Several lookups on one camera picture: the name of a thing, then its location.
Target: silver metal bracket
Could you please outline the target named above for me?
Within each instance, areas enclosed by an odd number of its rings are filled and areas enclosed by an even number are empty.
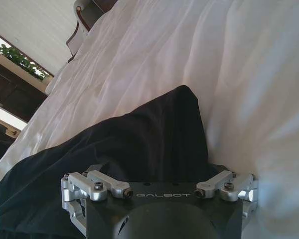
[[[115,198],[125,199],[133,195],[133,191],[127,182],[115,180],[97,170],[88,172],[88,179],[93,183],[102,182]]]
[[[117,181],[96,170],[84,172],[83,175],[77,172],[65,174],[61,179],[62,208],[69,212],[71,222],[85,237],[86,219],[81,205],[85,206],[87,198],[94,202],[105,200],[108,190],[116,198],[126,199],[133,195],[127,182]]]
[[[257,208],[258,181],[253,174],[236,175],[230,171],[222,171],[206,182],[196,185],[195,194],[198,198],[213,198],[215,191],[220,191],[220,197],[228,202],[243,200],[242,228],[248,224],[251,213]]]

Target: green plant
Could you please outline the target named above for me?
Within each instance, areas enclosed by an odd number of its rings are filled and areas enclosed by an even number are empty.
[[[10,61],[20,66],[22,69],[30,73],[35,78],[43,80],[45,76],[48,75],[40,66],[32,61],[29,61],[18,49],[15,47],[6,47],[6,45],[1,44],[0,54],[8,58]]]

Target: black cloth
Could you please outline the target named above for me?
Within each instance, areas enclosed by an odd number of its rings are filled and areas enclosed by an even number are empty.
[[[196,96],[180,86],[122,117],[15,165],[0,182],[0,239],[84,238],[62,209],[60,179],[105,163],[128,182],[199,182],[213,176]]]

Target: white bedsheet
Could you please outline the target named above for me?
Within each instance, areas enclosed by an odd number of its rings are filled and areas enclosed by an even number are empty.
[[[243,238],[299,239],[299,0],[119,0],[0,161],[188,85],[214,163],[260,179]]]

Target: dark cabinet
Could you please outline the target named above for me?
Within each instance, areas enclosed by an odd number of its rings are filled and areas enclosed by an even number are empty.
[[[29,121],[47,95],[0,64],[0,106]]]

